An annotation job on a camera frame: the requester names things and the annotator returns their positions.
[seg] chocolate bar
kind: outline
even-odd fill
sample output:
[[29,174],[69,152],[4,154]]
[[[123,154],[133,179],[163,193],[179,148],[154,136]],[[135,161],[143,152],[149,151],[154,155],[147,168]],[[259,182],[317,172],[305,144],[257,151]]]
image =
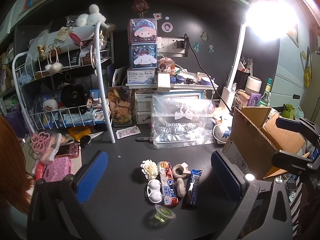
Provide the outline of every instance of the chocolate bar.
[[162,195],[165,206],[175,206],[178,204],[176,189],[172,176],[171,164],[167,161],[158,163],[158,170],[162,186]]
[[197,208],[196,201],[198,195],[199,179],[201,174],[201,170],[191,170],[191,177],[186,187],[187,194],[183,199],[182,207],[194,209]]

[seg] orange hair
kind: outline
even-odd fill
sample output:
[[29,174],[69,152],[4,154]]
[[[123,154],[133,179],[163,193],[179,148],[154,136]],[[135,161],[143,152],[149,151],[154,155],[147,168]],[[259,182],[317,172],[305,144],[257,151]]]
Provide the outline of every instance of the orange hair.
[[32,180],[27,178],[26,159],[18,138],[8,123],[0,116],[0,209],[9,206],[28,214]]

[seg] purple box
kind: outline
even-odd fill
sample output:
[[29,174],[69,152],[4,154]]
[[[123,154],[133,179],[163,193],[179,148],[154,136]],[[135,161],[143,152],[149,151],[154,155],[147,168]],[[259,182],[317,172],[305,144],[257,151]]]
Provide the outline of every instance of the purple box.
[[156,43],[157,20],[156,19],[131,19],[128,25],[128,42]]
[[261,98],[261,94],[251,93],[247,106],[258,106],[260,98]]

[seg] power socket panel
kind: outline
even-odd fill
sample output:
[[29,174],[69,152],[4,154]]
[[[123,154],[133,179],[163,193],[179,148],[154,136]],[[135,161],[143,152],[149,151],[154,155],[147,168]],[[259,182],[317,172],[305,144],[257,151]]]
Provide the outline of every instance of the power socket panel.
[[177,41],[184,41],[183,37],[161,37],[161,47],[158,52],[169,53],[170,57],[186,57],[185,49],[177,49]]

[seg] pink patterned box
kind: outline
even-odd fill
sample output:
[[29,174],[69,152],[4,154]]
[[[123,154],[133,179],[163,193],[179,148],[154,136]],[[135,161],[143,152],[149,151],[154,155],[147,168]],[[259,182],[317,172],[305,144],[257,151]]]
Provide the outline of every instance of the pink patterned box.
[[54,159],[54,162],[44,169],[43,178],[46,182],[60,181],[71,173],[71,160],[69,157]]

